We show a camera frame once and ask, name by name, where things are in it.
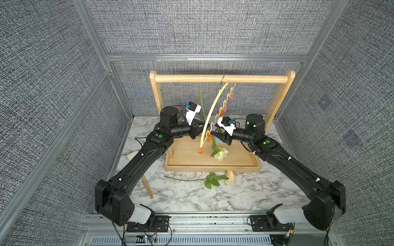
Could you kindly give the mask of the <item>cream rose with stem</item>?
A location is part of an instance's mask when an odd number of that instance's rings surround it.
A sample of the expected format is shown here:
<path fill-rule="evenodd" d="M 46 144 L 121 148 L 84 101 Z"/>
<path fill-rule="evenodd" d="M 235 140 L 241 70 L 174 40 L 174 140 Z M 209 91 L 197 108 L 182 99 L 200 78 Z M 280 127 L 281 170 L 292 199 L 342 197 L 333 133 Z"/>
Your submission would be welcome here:
<path fill-rule="evenodd" d="M 211 143 L 211 148 L 212 148 L 212 153 L 211 153 L 210 157 L 221 162 L 227 157 L 228 151 L 225 147 L 223 147 L 223 148 L 219 147 L 218 143 L 216 143 L 215 141 L 212 140 L 212 137 L 213 137 L 212 131 L 217 131 L 217 129 L 214 125 L 217 123 L 218 119 L 215 118 L 213 122 L 210 122 L 210 119 L 212 117 L 212 113 L 213 113 L 213 110 L 216 106 L 217 100 L 216 99 L 214 100 L 214 103 L 212 104 L 208 114 L 205 113 L 202 94 L 200 94 L 200 100 L 201 100 L 201 107 L 202 107 L 201 110 L 203 112 L 203 116 L 205 119 L 204 125 L 207 125 L 205 131 L 202 133 L 202 136 L 201 136 L 202 144 L 201 144 L 200 148 L 204 147 L 204 144 L 206 142 L 208 142 L 208 141 L 206 141 L 207 132 L 210 132 L 211 133 L 211 142 L 210 143 Z"/>

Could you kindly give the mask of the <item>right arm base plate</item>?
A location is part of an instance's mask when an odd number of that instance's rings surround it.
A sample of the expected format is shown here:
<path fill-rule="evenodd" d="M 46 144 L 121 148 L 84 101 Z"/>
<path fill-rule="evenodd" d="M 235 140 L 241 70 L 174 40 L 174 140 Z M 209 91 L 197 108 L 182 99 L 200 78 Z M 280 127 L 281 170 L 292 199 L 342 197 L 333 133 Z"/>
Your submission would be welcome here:
<path fill-rule="evenodd" d="M 287 232 L 292 229 L 291 223 L 282 224 L 273 215 L 252 215 L 248 222 L 254 232 Z"/>

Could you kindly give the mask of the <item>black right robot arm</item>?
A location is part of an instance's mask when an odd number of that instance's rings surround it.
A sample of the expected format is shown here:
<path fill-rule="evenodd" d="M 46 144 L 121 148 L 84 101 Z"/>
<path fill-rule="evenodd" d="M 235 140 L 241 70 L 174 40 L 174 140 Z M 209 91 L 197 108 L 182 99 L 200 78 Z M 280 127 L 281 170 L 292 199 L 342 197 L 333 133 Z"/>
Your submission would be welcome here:
<path fill-rule="evenodd" d="M 345 186 L 313 172 L 292 157 L 276 140 L 267 136 L 262 115 L 249 114 L 245 123 L 245 128 L 238 128 L 235 120 L 227 116 L 220 117 L 216 126 L 224 132 L 212 132 L 211 135 L 228 145 L 233 140 L 247 143 L 254 155 L 285 174 L 310 200 L 302 207 L 306 220 L 316 229 L 327 231 L 346 212 Z"/>

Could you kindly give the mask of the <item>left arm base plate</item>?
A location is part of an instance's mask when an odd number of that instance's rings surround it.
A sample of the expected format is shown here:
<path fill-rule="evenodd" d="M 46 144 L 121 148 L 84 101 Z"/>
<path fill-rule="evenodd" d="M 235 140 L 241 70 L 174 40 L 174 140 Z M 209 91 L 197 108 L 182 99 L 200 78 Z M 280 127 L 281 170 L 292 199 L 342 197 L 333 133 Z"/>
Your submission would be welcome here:
<path fill-rule="evenodd" d="M 127 224 L 126 232 L 134 233 L 155 233 L 168 232 L 170 216 L 154 216 L 150 218 L 145 224 L 129 222 Z"/>

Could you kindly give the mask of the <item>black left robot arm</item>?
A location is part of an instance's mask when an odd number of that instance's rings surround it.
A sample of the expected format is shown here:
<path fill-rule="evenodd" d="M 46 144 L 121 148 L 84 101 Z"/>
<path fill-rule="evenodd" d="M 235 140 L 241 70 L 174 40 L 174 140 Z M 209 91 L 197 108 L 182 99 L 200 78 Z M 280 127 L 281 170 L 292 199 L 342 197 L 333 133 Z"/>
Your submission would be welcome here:
<path fill-rule="evenodd" d="M 189 123 L 186 116 L 175 107 L 162 109 L 160 121 L 147 135 L 133 159 L 108 181 L 101 179 L 95 185 L 95 210 L 118 226 L 128 222 L 148 222 L 153 211 L 135 205 L 129 197 L 130 193 L 148 168 L 169 149 L 174 139 L 183 136 L 195 139 L 203 132 L 204 124 L 204 121 L 195 117 Z"/>

